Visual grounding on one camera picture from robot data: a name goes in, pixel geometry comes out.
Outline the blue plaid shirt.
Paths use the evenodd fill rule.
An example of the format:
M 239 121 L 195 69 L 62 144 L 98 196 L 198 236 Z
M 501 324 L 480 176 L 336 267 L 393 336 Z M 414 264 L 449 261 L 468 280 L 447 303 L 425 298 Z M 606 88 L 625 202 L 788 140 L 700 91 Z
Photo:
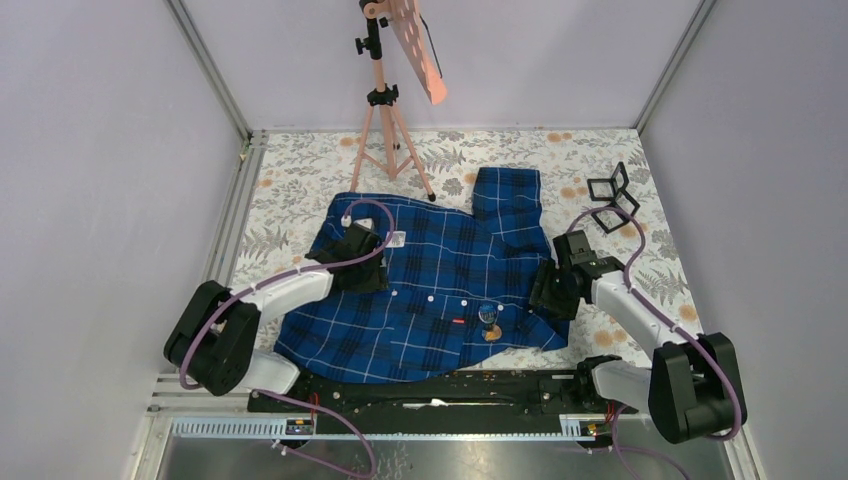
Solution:
M 342 218 L 370 218 L 387 247 L 389 287 L 337 293 L 284 315 L 274 351 L 299 368 L 344 383 L 415 382 L 471 366 L 510 348 L 564 348 L 556 327 L 529 305 L 551 249 L 541 226 L 541 175 L 483 167 L 469 212 L 409 197 L 343 192 L 331 201 L 313 242 L 343 236 Z M 502 337 L 486 342 L 481 303 L 498 307 Z

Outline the black jewelry box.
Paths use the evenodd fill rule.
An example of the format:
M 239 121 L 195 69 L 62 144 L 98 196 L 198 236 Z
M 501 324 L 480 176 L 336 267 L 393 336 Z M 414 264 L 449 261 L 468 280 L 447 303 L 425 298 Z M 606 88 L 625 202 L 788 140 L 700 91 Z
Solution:
M 630 224 L 640 209 L 641 203 L 624 189 L 606 200 L 590 217 L 605 234 L 611 234 Z

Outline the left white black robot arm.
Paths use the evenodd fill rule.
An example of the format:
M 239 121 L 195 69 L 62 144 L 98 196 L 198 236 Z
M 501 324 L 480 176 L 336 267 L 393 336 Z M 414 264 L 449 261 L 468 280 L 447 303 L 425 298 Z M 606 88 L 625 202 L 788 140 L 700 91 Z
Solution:
M 342 292 L 372 293 L 387 288 L 384 238 L 370 218 L 352 222 L 343 237 L 311 252 L 300 269 L 276 281 L 236 288 L 215 280 L 197 287 L 165 342 L 163 355 L 186 366 L 186 376 L 215 396 L 233 390 L 271 391 L 288 411 L 309 401 L 310 385 L 285 357 L 260 351 L 254 342 L 261 326 L 287 313 Z

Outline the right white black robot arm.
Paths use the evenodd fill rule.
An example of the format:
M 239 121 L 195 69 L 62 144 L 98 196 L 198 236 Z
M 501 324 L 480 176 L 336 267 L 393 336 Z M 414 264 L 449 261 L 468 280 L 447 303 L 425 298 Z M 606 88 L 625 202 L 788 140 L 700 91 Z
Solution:
M 553 246 L 557 257 L 540 266 L 531 307 L 566 327 L 581 305 L 593 305 L 614 317 L 651 359 L 648 367 L 612 355 L 581 361 L 573 386 L 579 407 L 597 412 L 610 401 L 631 407 L 649 415 L 672 444 L 740 430 L 747 407 L 726 335 L 694 335 L 668 318 L 633 288 L 624 263 L 591 249 L 584 231 L 560 235 Z

